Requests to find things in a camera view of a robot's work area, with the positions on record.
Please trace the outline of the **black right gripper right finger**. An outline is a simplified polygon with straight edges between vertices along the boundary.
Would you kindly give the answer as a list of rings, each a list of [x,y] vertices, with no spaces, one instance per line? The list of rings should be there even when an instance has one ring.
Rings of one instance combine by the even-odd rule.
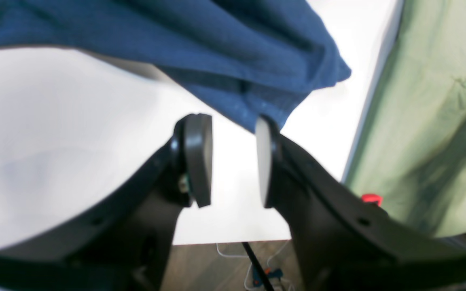
[[[261,201],[287,222],[307,291],[466,291],[466,251],[340,184],[270,117],[255,135]]]

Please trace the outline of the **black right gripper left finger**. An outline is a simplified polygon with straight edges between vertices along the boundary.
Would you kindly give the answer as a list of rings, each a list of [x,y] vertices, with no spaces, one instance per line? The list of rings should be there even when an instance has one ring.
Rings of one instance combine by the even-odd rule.
[[[0,289],[157,291],[180,212],[211,203],[212,117],[189,114],[124,184],[76,217],[0,250]]]

